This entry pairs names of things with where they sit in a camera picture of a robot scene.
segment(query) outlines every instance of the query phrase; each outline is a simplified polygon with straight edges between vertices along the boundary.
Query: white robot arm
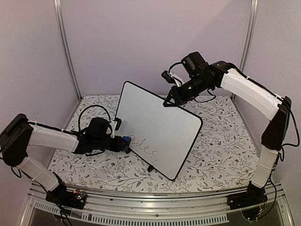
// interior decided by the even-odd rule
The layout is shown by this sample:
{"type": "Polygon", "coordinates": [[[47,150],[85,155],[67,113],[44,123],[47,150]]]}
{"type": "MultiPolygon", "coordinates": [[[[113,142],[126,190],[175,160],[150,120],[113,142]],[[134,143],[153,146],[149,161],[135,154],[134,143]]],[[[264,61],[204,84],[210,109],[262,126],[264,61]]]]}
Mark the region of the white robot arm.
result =
{"type": "MultiPolygon", "coordinates": [[[[257,169],[248,185],[247,192],[230,195],[228,205],[231,209],[256,205],[266,201],[264,187],[274,171],[279,159],[279,151],[288,127],[291,113],[291,100],[280,97],[256,81],[245,76],[235,65],[219,61],[209,65],[198,52],[190,53],[181,62],[173,64],[162,77],[168,83],[174,83],[169,91],[165,107],[179,106],[193,100],[204,90],[223,88],[241,97],[257,108],[270,123],[261,137],[261,155],[257,169]],[[170,76],[173,66],[182,64],[191,78],[179,86],[170,76]]],[[[295,125],[299,145],[299,133],[295,125]]]]}
{"type": "Polygon", "coordinates": [[[93,150],[127,152],[130,138],[115,136],[115,130],[119,129],[120,124],[118,118],[111,122],[93,118],[87,128],[69,132],[30,121],[26,115],[18,114],[0,134],[2,158],[8,166],[18,168],[42,185],[47,191],[47,201],[83,209],[85,193],[67,191],[64,182],[55,173],[28,156],[27,148],[33,145],[44,146],[88,156],[95,155],[91,154],[93,150]]]}

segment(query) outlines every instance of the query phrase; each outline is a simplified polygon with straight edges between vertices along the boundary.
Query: white dry-erase board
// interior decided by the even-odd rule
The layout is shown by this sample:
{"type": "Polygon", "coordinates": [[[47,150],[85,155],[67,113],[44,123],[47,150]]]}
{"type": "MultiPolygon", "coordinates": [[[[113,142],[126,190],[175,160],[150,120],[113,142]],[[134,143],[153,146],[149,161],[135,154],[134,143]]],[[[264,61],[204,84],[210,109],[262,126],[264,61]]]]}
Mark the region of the white dry-erase board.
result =
{"type": "Polygon", "coordinates": [[[123,85],[116,117],[119,136],[131,137],[130,148],[170,180],[178,176],[203,121],[181,107],[164,107],[164,99],[129,81],[123,85]]]}

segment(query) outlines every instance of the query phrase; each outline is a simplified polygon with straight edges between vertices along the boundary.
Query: black cable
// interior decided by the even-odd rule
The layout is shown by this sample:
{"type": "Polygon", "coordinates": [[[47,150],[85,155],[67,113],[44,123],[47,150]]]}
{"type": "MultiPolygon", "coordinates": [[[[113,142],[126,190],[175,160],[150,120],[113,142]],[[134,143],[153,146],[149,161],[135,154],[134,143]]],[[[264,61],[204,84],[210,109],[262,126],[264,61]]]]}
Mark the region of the black cable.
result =
{"type": "Polygon", "coordinates": [[[277,188],[276,188],[276,186],[274,185],[274,183],[272,182],[271,176],[272,176],[272,174],[269,175],[269,181],[270,181],[270,183],[273,185],[273,187],[274,187],[274,189],[275,189],[275,198],[274,198],[274,201],[273,201],[273,204],[272,204],[271,208],[270,208],[264,215],[259,216],[259,217],[258,217],[258,220],[261,219],[261,218],[263,218],[263,217],[265,217],[268,213],[270,213],[270,211],[273,209],[273,207],[274,207],[274,205],[275,205],[275,203],[276,203],[276,199],[277,199],[277,188]]]}
{"type": "Polygon", "coordinates": [[[19,175],[16,174],[16,172],[14,171],[14,168],[13,168],[12,166],[10,167],[10,169],[11,169],[11,171],[15,174],[15,176],[16,176],[17,178],[21,178],[21,177],[22,177],[21,171],[20,171],[19,169],[18,169],[19,175]]]}
{"type": "Polygon", "coordinates": [[[108,117],[109,117],[109,121],[111,121],[111,117],[110,117],[109,112],[108,112],[107,109],[105,109],[103,106],[101,106],[101,105],[91,105],[91,106],[88,106],[88,107],[86,107],[86,108],[79,114],[79,120],[78,120],[79,133],[81,132],[81,129],[80,129],[80,119],[81,119],[83,113],[84,113],[87,109],[89,109],[89,108],[91,108],[91,107],[100,107],[100,108],[102,108],[102,109],[107,113],[107,115],[108,115],[108,117]]]}
{"type": "Polygon", "coordinates": [[[171,65],[171,66],[169,67],[168,74],[170,73],[170,70],[171,70],[174,66],[180,65],[180,64],[181,64],[181,62],[177,62],[177,63],[174,63],[173,65],[171,65]]]}
{"type": "Polygon", "coordinates": [[[286,101],[283,101],[282,102],[288,109],[290,115],[292,116],[292,119],[293,119],[293,124],[295,126],[295,130],[296,130],[296,135],[297,135],[297,144],[290,144],[290,143],[285,143],[283,145],[281,145],[281,154],[280,154],[280,160],[281,161],[284,161],[284,156],[285,156],[285,151],[284,151],[284,146],[293,146],[293,147],[298,147],[300,145],[300,135],[299,135],[299,130],[298,130],[298,127],[297,127],[297,123],[296,123],[296,119],[295,119],[295,116],[289,106],[289,104],[286,103],[286,101]]]}
{"type": "Polygon", "coordinates": [[[282,150],[282,152],[281,152],[281,154],[280,154],[280,161],[284,161],[284,148],[282,147],[281,148],[281,150],[282,150]]]}
{"type": "Polygon", "coordinates": [[[212,93],[209,91],[209,89],[207,89],[207,93],[209,93],[211,96],[213,96],[213,98],[211,98],[211,99],[209,99],[209,100],[206,100],[206,101],[197,101],[196,98],[194,97],[194,98],[193,98],[194,101],[195,101],[195,102],[198,102],[198,103],[206,103],[206,102],[212,101],[212,100],[214,100],[214,99],[216,98],[216,95],[212,94],[212,93]]]}
{"type": "Polygon", "coordinates": [[[290,106],[289,106],[285,101],[283,101],[282,103],[283,103],[284,105],[286,105],[286,107],[287,107],[289,113],[290,113],[291,116],[292,116],[293,124],[294,124],[294,126],[295,126],[296,135],[297,135],[297,144],[295,145],[295,144],[285,143],[285,144],[283,144],[281,147],[284,147],[284,146],[298,147],[298,146],[300,145],[300,135],[299,135],[299,130],[298,130],[298,127],[297,127],[297,123],[296,123],[295,116],[294,116],[294,114],[293,114],[293,112],[292,112],[290,106]]]}
{"type": "Polygon", "coordinates": [[[62,211],[60,211],[60,215],[61,215],[61,222],[62,222],[65,226],[68,226],[68,225],[65,223],[65,220],[63,219],[62,211]]]}
{"type": "Polygon", "coordinates": [[[86,154],[86,156],[89,157],[89,156],[94,156],[94,155],[98,155],[98,154],[102,154],[102,153],[104,153],[104,150],[94,153],[94,154],[86,154]]]}

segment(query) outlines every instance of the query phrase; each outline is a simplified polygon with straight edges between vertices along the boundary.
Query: floral tablecloth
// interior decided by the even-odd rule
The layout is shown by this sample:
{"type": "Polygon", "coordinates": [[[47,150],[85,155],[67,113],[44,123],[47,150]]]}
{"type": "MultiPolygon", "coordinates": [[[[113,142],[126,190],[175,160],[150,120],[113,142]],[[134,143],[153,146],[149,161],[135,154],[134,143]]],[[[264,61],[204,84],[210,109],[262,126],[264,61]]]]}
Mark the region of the floral tablecloth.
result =
{"type": "MultiPolygon", "coordinates": [[[[198,97],[198,101],[210,97],[198,97]]],[[[119,96],[84,97],[67,130],[77,130],[80,112],[89,105],[104,106],[115,116],[119,96]]],[[[115,191],[145,193],[184,193],[217,191],[246,186],[252,177],[257,151],[229,97],[217,97],[207,103],[190,101],[183,106],[203,119],[203,128],[179,176],[170,181],[153,170],[133,152],[129,154],[106,151],[86,157],[56,150],[49,169],[67,184],[115,191]]],[[[90,108],[81,119],[88,126],[93,117],[107,119],[100,108],[90,108]]]]}

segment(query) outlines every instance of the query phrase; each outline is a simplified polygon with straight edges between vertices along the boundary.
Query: lavender wall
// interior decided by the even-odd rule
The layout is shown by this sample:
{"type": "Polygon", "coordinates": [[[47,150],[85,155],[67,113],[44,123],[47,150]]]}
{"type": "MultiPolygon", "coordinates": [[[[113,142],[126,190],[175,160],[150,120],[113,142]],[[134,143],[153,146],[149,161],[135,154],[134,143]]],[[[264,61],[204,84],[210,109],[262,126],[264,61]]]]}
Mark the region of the lavender wall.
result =
{"type": "MultiPolygon", "coordinates": [[[[259,1],[258,15],[245,73],[270,90],[292,99],[292,110],[301,127],[301,2],[259,1]]],[[[237,105],[260,145],[268,120],[241,99],[237,105]]],[[[286,142],[296,143],[293,121],[286,142]]],[[[276,169],[296,225],[301,225],[301,148],[285,147],[285,161],[276,169]]]]}
{"type": "MultiPolygon", "coordinates": [[[[20,112],[31,120],[62,127],[76,105],[53,1],[1,1],[0,130],[20,112]]],[[[49,162],[51,150],[30,155],[49,162]]],[[[16,226],[31,181],[18,179],[0,162],[0,225],[16,226]]]]}
{"type": "MultiPolygon", "coordinates": [[[[166,94],[161,73],[194,51],[208,63],[238,65],[250,7],[249,0],[62,1],[82,94],[119,94],[127,80],[166,94]]],[[[188,80],[181,66],[175,72],[188,80]]]]}

